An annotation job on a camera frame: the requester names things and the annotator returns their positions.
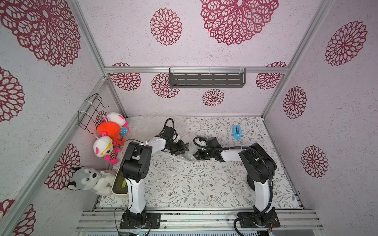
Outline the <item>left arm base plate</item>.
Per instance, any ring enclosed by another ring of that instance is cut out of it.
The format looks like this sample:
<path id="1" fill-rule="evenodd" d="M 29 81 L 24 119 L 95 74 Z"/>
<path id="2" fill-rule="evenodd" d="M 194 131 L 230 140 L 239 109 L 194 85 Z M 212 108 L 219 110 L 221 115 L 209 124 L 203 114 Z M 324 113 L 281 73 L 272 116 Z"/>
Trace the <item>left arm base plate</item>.
<path id="1" fill-rule="evenodd" d="M 120 229 L 159 229 L 160 218 L 160 213 L 148 213 L 146 210 L 133 213 L 126 210 L 121 218 Z"/>

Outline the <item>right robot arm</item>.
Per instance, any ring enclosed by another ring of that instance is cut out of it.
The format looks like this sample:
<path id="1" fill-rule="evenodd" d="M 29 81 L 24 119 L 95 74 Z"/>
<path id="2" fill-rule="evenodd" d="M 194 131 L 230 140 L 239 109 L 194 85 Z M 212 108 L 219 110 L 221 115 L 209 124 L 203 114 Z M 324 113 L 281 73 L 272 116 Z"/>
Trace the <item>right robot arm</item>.
<path id="1" fill-rule="evenodd" d="M 273 207 L 273 178 L 277 169 L 276 162 L 257 143 L 251 146 L 223 148 L 217 138 L 195 137 L 193 143 L 199 147 L 194 157 L 197 160 L 214 159 L 219 162 L 241 162 L 247 171 L 247 183 L 255 192 L 253 212 L 238 216 L 233 227 L 238 235 L 243 235 L 237 228 L 238 222 L 255 223 L 256 227 L 276 226 L 277 216 Z"/>

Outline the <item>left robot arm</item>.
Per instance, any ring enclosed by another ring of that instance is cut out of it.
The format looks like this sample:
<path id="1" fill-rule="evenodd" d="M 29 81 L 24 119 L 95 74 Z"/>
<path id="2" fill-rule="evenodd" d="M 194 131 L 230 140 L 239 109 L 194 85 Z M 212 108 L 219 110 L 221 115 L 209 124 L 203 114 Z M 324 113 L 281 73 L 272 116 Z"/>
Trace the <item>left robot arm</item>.
<path id="1" fill-rule="evenodd" d="M 149 141 L 130 142 L 122 159 L 118 175 L 123 176 L 129 191 L 130 213 L 141 215 L 146 208 L 144 179 L 148 175 L 151 157 L 158 151 L 168 151 L 171 155 L 188 152 L 188 144 L 178 139 L 172 118 L 165 121 L 163 129 Z"/>

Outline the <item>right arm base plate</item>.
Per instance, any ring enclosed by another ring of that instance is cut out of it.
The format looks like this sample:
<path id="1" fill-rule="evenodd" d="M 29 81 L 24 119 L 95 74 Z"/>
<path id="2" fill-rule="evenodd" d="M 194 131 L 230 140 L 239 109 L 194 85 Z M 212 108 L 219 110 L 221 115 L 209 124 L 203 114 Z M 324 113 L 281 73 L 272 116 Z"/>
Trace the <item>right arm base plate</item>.
<path id="1" fill-rule="evenodd" d="M 251 217 L 257 213 L 257 209 L 254 209 L 254 212 L 239 212 L 237 216 L 242 218 L 239 221 L 240 226 L 242 228 L 279 228 L 281 226 L 274 207 L 262 215 Z"/>

